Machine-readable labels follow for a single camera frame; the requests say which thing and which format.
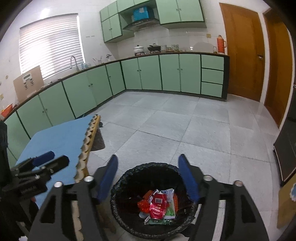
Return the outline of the red crinkled plastic wrapper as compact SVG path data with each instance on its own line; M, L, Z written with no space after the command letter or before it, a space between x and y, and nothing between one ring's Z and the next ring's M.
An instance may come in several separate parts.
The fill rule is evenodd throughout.
M149 213L149 198L152 195L152 190L149 190L142 199L137 203L138 208L140 209L140 212L143 212L145 214Z

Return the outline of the white tissue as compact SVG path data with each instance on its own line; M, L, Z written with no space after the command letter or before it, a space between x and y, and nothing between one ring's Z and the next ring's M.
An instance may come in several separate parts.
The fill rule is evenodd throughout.
M166 195L166 199L168 203L171 203L174 199L175 190L173 188L161 190L162 193Z

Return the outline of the orange thermos flask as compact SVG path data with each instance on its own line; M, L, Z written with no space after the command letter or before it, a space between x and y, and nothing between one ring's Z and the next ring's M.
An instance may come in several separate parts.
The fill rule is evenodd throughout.
M221 35L217 37L217 50L219 54L225 54L226 42Z

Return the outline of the green upper kitchen cabinets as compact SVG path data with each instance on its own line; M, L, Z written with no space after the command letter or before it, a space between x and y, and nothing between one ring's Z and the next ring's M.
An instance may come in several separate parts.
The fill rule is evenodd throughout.
M133 11L148 6L149 19L157 19L167 29L206 28L200 1L114 1L100 10L102 35L105 43L116 43L134 36L133 31L123 28L134 22Z

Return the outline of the range hood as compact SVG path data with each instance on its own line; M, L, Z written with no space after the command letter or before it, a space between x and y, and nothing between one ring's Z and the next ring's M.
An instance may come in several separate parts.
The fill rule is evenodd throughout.
M137 32L142 29L149 28L151 26L159 25L159 24L160 22L157 19L142 19L125 26L123 29Z

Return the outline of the blue box on hood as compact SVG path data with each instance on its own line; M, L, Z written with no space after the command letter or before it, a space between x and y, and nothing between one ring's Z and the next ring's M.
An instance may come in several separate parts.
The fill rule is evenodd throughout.
M150 18L150 12L151 12L151 9L148 6L137 8L133 11L133 19L134 21L148 19Z

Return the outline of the white window blinds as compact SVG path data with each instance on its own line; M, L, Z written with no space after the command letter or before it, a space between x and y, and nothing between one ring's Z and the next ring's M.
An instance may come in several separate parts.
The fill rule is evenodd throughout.
M21 73L40 66L47 79L85 62L79 16L57 15L20 28L19 61Z

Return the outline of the black wok pan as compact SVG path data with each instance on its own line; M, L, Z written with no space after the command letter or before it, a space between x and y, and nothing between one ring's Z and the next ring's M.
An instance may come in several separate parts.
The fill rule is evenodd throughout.
M152 53L160 53L161 52L161 46L157 45L157 44L153 44L153 45L149 45L147 47L148 51L152 54Z

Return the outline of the green kitchen cabinets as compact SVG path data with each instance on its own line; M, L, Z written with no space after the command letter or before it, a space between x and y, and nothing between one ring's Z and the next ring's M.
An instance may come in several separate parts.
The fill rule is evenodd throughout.
M82 70L39 89L5 118L13 166L33 135L84 116L126 90L226 100L230 58L210 53L131 57Z
M133 31L123 28L134 22L133 11L148 6L149 19L157 19L167 29L206 28L200 1L114 1L100 10L102 35L105 43L116 43L134 36Z

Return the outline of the green lower kitchen cabinets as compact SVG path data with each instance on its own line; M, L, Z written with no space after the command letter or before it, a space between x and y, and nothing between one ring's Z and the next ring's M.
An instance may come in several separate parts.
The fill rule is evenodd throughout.
M126 90L226 100L230 58L210 53L131 57L82 70L39 89L5 118L13 166L33 135L84 116Z

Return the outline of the crushed red soda can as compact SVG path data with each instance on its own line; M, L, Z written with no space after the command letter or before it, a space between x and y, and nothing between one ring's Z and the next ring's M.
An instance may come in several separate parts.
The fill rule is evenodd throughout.
M155 190L149 198L149 203L149 215L152 218L162 219L166 213L165 209L168 207L167 196L159 190Z

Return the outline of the black trash bin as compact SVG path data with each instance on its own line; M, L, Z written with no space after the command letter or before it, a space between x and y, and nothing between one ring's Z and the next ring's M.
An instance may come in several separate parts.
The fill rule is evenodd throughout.
M178 168L167 163L146 163L126 171L111 190L110 205L125 231L147 240L181 233L197 211Z

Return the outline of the orange foam fruit net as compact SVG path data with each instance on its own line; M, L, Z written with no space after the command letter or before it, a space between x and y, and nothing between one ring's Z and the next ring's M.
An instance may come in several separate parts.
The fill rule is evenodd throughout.
M173 201L174 201L175 213L177 213L178 212L178 209L179 209L179 203L178 203L178 196L177 196L177 194L174 194Z

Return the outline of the blue foam table mat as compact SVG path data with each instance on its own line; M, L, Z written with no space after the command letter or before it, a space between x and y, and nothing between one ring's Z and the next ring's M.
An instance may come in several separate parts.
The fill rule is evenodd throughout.
M79 161L85 133L92 119L93 116L87 115L35 133L16 164L48 151L54 152L55 158L65 155L69 158L69 165L52 175L46 186L50 191L57 181L61 181L65 185L74 183L77 172L76 165Z

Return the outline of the white cooking pot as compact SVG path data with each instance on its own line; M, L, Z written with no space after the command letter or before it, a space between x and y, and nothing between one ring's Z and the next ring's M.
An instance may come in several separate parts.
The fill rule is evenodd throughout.
M137 45L136 47L134 47L133 48L133 52L134 52L134 55L135 56L144 55L145 54L144 47L143 46L140 46L140 45Z

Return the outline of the green white paper packet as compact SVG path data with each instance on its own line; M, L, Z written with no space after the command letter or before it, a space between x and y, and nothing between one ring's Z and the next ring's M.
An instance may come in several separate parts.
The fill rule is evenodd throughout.
M166 213L162 219L152 218L151 215L145 220L148 225L172 225L176 220L176 210L174 200L168 202Z

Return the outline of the brown cardboard box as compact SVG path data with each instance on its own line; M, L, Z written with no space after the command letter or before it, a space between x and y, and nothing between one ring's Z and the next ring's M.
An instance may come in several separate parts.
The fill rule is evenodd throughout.
M13 81L13 84L18 102L26 101L32 94L38 92L44 86L40 66L22 74Z

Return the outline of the orange plastic basin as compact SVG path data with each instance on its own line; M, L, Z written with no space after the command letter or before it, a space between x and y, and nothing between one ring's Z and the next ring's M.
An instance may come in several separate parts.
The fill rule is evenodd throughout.
M6 118L13 110L13 104L8 105L2 112L1 115Z

